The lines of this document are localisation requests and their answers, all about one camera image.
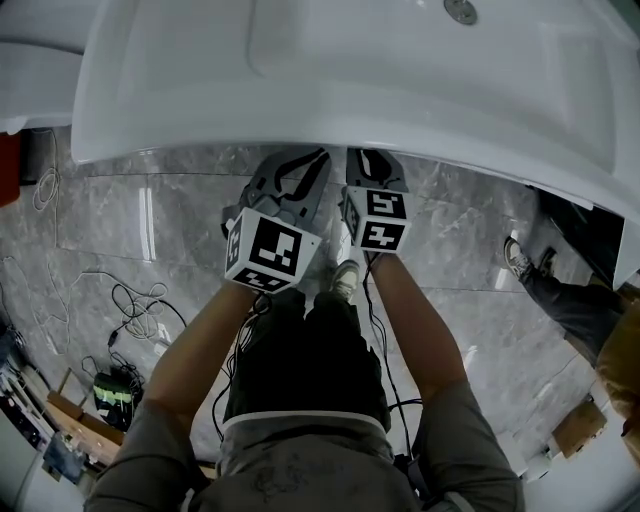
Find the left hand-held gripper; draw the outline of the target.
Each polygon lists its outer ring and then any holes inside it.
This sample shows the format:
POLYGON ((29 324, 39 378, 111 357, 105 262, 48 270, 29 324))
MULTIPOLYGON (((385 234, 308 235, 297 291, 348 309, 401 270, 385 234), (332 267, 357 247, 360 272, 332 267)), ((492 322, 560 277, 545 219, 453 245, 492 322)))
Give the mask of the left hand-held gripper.
POLYGON ((238 203, 223 209, 226 280, 267 294, 300 282, 320 246, 311 229, 331 167, 320 146, 287 147, 258 166, 238 203), (281 180, 300 168, 296 190, 281 194, 281 180))

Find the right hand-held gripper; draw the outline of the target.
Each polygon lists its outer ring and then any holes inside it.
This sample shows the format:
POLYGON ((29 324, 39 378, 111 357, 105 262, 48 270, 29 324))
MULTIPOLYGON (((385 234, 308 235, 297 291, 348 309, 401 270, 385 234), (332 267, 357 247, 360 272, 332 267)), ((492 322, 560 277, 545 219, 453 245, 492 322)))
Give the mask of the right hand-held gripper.
POLYGON ((398 253, 412 224, 412 195, 406 192, 404 169, 385 150, 371 151, 371 181, 368 183, 363 151, 348 148, 346 184, 342 189, 342 219, 356 248, 398 253))

